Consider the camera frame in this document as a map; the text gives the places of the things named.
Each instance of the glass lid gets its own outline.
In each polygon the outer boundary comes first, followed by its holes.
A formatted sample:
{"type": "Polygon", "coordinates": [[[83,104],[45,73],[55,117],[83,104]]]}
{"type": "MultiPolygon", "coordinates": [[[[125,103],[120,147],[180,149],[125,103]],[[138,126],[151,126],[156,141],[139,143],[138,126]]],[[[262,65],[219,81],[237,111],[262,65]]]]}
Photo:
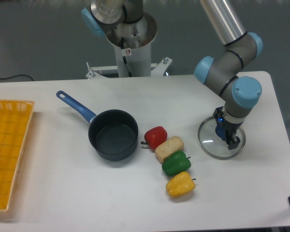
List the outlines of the glass lid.
{"type": "Polygon", "coordinates": [[[227,143],[217,135],[217,133],[219,133],[219,129],[216,128],[216,126],[217,123],[213,116],[207,118],[201,123],[198,131],[198,137],[202,149],[211,157],[220,160],[228,160],[238,155],[243,150],[246,142],[246,136],[243,128],[240,127],[236,132],[236,136],[240,139],[238,147],[229,150],[227,143]]]}

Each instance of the saucepan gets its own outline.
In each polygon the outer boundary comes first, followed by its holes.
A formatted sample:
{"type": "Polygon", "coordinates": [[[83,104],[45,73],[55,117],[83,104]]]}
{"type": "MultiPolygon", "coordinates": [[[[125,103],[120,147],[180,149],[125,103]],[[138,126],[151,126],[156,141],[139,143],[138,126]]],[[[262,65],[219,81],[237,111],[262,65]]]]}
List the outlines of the saucepan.
{"type": "Polygon", "coordinates": [[[78,111],[90,123],[89,141],[102,158],[119,161],[135,151],[139,129],[130,114],[112,109],[96,115],[63,91],[58,91],[56,96],[78,111]]]}

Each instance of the orange plastic tray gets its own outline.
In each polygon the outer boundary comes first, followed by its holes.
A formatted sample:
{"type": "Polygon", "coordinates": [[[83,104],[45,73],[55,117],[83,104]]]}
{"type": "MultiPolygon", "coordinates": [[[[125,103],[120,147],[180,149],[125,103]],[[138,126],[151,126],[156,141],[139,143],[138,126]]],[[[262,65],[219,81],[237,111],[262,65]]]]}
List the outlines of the orange plastic tray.
{"type": "Polygon", "coordinates": [[[7,211],[34,101],[0,100],[0,211],[7,211]]]}

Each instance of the metal bracket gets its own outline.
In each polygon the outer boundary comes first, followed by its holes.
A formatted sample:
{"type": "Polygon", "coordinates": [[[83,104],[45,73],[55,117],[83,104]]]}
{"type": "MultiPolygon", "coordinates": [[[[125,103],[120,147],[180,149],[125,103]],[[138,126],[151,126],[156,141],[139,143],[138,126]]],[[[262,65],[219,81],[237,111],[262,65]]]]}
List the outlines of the metal bracket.
{"type": "MultiPolygon", "coordinates": [[[[157,64],[151,64],[151,76],[164,76],[169,75],[167,73],[168,67],[172,63],[172,59],[165,57],[163,60],[157,64]]],[[[118,77],[118,68],[117,66],[101,66],[101,67],[90,67],[87,63],[88,73],[86,74],[87,79],[102,79],[102,78],[114,78],[118,77]]]]}
{"type": "Polygon", "coordinates": [[[155,67],[151,71],[150,75],[151,76],[164,76],[168,67],[171,65],[172,61],[173,60],[171,58],[168,58],[168,57],[163,58],[163,60],[157,65],[157,67],[155,67]]]}

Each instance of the toy vegetable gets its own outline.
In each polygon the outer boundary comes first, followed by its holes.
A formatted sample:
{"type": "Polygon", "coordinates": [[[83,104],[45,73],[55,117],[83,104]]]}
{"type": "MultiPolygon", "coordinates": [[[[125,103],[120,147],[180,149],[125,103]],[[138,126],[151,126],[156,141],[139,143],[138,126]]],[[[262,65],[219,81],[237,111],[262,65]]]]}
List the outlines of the toy vegetable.
{"type": "Polygon", "coordinates": [[[161,163],[164,162],[166,158],[168,158],[171,154],[176,151],[184,149],[184,142],[178,136],[173,136],[164,143],[160,144],[156,150],[156,157],[159,159],[161,163]]]}
{"type": "Polygon", "coordinates": [[[144,138],[146,143],[141,142],[141,144],[143,145],[148,144],[151,149],[155,150],[157,146],[166,141],[167,137],[168,133],[163,127],[161,126],[155,127],[145,133],[144,138]]]}
{"type": "Polygon", "coordinates": [[[171,197],[180,197],[188,192],[191,192],[195,188],[195,179],[191,179],[188,172],[181,172],[173,177],[165,186],[168,194],[171,197]]]}
{"type": "Polygon", "coordinates": [[[176,151],[164,161],[162,169],[168,176],[177,175],[191,167],[189,158],[183,151],[176,151]]]}

